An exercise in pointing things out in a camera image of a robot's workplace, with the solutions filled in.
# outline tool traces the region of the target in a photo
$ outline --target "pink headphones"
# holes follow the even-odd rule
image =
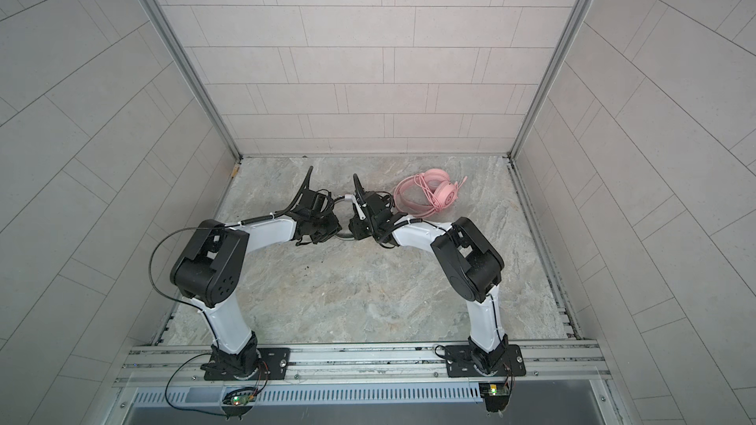
[[[454,203],[457,200],[457,193],[462,184],[465,184],[465,181],[467,181],[467,176],[462,179],[461,183],[452,184],[449,174],[443,169],[429,169],[425,173],[409,176],[397,184],[394,189],[394,202],[400,211],[408,212],[417,218],[430,216],[443,211]],[[402,193],[413,185],[421,187],[430,204],[415,203],[402,197]]]

